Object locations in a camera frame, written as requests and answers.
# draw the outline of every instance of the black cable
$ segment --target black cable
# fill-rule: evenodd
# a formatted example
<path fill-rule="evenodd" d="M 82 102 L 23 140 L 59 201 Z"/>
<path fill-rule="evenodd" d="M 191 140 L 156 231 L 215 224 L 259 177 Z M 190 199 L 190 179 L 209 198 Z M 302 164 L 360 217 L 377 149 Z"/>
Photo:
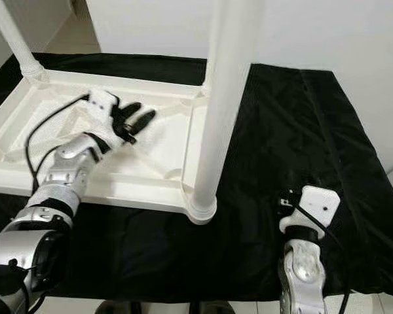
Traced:
<path fill-rule="evenodd" d="M 38 180 L 35 176 L 35 170 L 33 168 L 33 164 L 31 161 L 31 156 L 29 155 L 29 144 L 31 142 L 31 138 L 32 136 L 36 133 L 36 131 L 48 120 L 50 120 L 53 116 L 56 116 L 57 114 L 59 114 L 60 112 L 66 110 L 67 108 L 71 107 L 72 105 L 74 105 L 76 102 L 80 101 L 80 100 L 88 100 L 88 95 L 82 95 L 76 99 L 74 99 L 73 101 L 71 101 L 70 103 L 68 103 L 67 105 L 64 105 L 63 107 L 59 108 L 58 110 L 54 111 L 52 114 L 48 115 L 46 118 L 44 118 L 40 123 L 38 123 L 34 129 L 31 131 L 31 133 L 29 133 L 28 138 L 26 139 L 25 142 L 25 157 L 26 157 L 26 162 L 28 163 L 28 167 L 29 167 L 29 171 L 31 173 L 31 176 L 33 178 L 33 188 L 36 186 L 39 186 Z"/>
<path fill-rule="evenodd" d="M 344 259 L 345 259 L 345 283 L 344 283 L 344 293 L 343 293 L 343 299 L 341 303 L 341 307 L 339 308 L 339 314 L 345 313 L 346 305 L 349 300 L 349 294 L 350 294 L 350 288 L 349 288 L 349 259 L 348 259 L 348 253 L 343 247 L 342 243 L 338 240 L 338 238 L 333 234 L 332 231 L 330 231 L 328 228 L 326 228 L 322 223 L 320 223 L 319 220 L 315 219 L 312 215 L 310 215 L 305 209 L 303 209 L 300 205 L 295 206 L 296 209 L 300 211 L 303 215 L 305 215 L 308 219 L 310 219 L 317 227 L 319 227 L 323 232 L 332 238 L 332 240 L 336 243 L 338 248 L 341 250 Z"/>
<path fill-rule="evenodd" d="M 13 275 L 15 276 L 15 279 L 18 281 L 20 288 L 22 289 L 22 293 L 24 295 L 24 300 L 25 300 L 25 314 L 29 314 L 29 292 L 28 292 L 28 288 L 25 285 L 25 282 L 22 278 L 20 278 L 20 274 L 18 273 L 19 270 L 23 270 L 25 271 L 23 268 L 19 268 L 17 266 L 17 260 L 14 258 L 12 260 L 9 260 L 9 264 L 8 267 L 10 268 L 11 272 L 13 273 Z"/>
<path fill-rule="evenodd" d="M 42 157 L 41 161 L 38 164 L 38 167 L 34 173 L 34 180 L 33 180 L 33 186 L 32 186 L 32 194 L 35 193 L 37 191 L 37 189 L 39 188 L 39 182 L 38 182 L 38 173 L 41 170 L 42 164 L 44 163 L 45 159 L 48 157 L 49 154 L 51 154 L 54 150 L 56 150 L 58 146 L 52 147 L 48 152 L 45 153 L 45 155 Z"/>
<path fill-rule="evenodd" d="M 37 303 L 35 303 L 33 308 L 29 310 L 28 314 L 34 314 L 41 307 L 42 303 L 44 303 L 44 300 L 45 300 L 45 293 L 42 293 L 42 295 L 37 300 Z"/>

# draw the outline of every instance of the black fabric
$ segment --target black fabric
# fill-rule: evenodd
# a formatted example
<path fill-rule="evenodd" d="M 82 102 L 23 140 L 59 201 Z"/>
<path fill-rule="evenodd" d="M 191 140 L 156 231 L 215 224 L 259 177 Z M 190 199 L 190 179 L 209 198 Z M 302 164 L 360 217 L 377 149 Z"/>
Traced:
<path fill-rule="evenodd" d="M 205 61 L 160 56 L 38 54 L 48 69 L 199 85 Z M 0 103 L 20 79 L 0 70 Z M 354 290 L 393 294 L 393 190 L 358 117 L 328 71 L 252 65 L 221 182 L 205 226 L 185 215 L 81 204 L 69 264 L 54 295 L 186 302 L 275 300 L 284 236 L 278 196 L 291 184 L 335 190 L 330 226 L 350 255 Z M 23 206 L 0 195 L 0 227 Z M 325 237 L 325 294 L 346 265 Z"/>

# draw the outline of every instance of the tile floor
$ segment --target tile floor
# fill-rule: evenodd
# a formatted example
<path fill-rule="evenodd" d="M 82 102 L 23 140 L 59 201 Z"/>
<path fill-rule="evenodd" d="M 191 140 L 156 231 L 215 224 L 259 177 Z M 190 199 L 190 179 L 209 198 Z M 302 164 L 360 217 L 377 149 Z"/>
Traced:
<path fill-rule="evenodd" d="M 341 296 L 326 298 L 328 314 L 337 314 Z M 84 313 L 93 314 L 102 300 L 46 298 L 38 314 Z M 230 302 L 236 314 L 279 314 L 280 305 L 275 302 Z M 187 314 L 189 304 L 144 303 L 143 314 Z M 352 294 L 346 314 L 393 314 L 393 296 L 387 294 Z"/>
<path fill-rule="evenodd" d="M 93 54 L 100 52 L 85 0 L 75 4 L 72 14 L 49 44 L 46 52 L 55 54 Z M 102 300 L 46 298 L 38 314 L 93 314 Z M 326 298 L 329 314 L 337 314 L 341 296 Z M 231 302 L 237 314 L 278 314 L 278 302 Z M 188 304 L 143 304 L 144 314 L 185 314 Z M 393 296 L 353 294 L 346 314 L 393 314 Z"/>
<path fill-rule="evenodd" d="M 96 54 L 100 52 L 85 0 L 76 2 L 75 12 L 51 40 L 45 52 L 53 54 Z"/>

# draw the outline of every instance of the black shoe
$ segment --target black shoe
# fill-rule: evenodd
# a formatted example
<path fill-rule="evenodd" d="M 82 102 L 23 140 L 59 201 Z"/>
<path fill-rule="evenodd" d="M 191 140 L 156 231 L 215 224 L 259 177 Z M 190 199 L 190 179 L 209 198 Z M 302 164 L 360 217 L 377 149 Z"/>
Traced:
<path fill-rule="evenodd" d="M 94 314 L 131 314 L 130 302 L 103 301 Z"/>
<path fill-rule="evenodd" d="M 209 301 L 200 303 L 200 314 L 236 314 L 227 301 Z"/>

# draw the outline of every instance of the metallic robot arm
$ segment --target metallic robot arm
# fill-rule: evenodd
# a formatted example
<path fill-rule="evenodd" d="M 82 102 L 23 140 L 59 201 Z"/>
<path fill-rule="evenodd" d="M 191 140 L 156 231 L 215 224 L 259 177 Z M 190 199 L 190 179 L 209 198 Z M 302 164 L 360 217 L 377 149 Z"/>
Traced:
<path fill-rule="evenodd" d="M 339 196 L 332 190 L 305 186 L 299 206 L 328 227 L 339 202 Z M 281 200 L 281 204 L 291 206 L 288 200 Z M 326 274 L 318 245 L 325 236 L 323 230 L 298 209 L 281 219 L 280 230 L 289 238 L 278 270 L 282 285 L 281 313 L 326 314 L 322 293 Z"/>
<path fill-rule="evenodd" d="M 63 275 L 68 233 L 86 190 L 90 172 L 104 155 L 134 144 L 134 136 L 155 116 L 150 111 L 130 126 L 125 120 L 139 103 L 123 109 L 110 93 L 93 90 L 83 98 L 96 121 L 85 132 L 60 146 L 45 180 L 28 204 L 0 233 L 0 314 L 28 310 Z"/>

